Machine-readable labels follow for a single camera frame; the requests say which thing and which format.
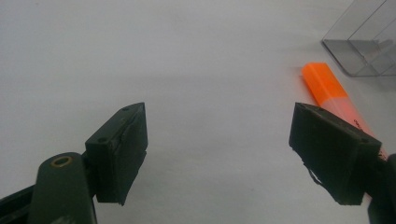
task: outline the marker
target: marker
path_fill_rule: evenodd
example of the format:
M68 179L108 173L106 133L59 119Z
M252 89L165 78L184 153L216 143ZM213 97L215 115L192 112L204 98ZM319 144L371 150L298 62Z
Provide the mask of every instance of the marker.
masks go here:
M326 63L308 63L302 72L305 83L320 107L374 136ZM383 148L379 151L379 157L384 161L388 158Z

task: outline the transparent container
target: transparent container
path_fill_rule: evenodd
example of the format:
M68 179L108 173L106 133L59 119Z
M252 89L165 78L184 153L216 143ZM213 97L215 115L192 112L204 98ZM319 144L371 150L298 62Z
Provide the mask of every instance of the transparent container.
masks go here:
M352 77L396 75L396 0L355 0L322 43Z

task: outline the screw hole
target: screw hole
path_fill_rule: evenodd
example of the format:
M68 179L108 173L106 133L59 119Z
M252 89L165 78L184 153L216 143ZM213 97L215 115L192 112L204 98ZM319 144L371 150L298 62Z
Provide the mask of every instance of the screw hole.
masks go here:
M62 157L58 157L55 160L53 160L50 165L55 167L55 168L61 168L64 167L70 163L72 163L73 158L69 157L69 156L62 156Z
M105 138L105 137L101 137L98 139L99 143L104 143L105 141L107 141L107 138Z

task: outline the white table surface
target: white table surface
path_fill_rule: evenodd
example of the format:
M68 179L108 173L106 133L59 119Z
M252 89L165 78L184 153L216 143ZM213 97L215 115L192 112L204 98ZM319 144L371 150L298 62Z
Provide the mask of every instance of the white table surface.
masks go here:
M396 77L347 77L320 39L351 0L0 2L0 198L145 102L148 155L105 223L368 223L289 147L300 69L326 62L389 154Z

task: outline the highlighter cap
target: highlighter cap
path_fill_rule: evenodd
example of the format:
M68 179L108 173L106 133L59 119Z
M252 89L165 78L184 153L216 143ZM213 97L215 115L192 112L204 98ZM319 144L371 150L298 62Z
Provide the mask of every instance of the highlighter cap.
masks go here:
M347 92L326 63L308 63L302 72L306 85L319 105L331 98L347 97Z

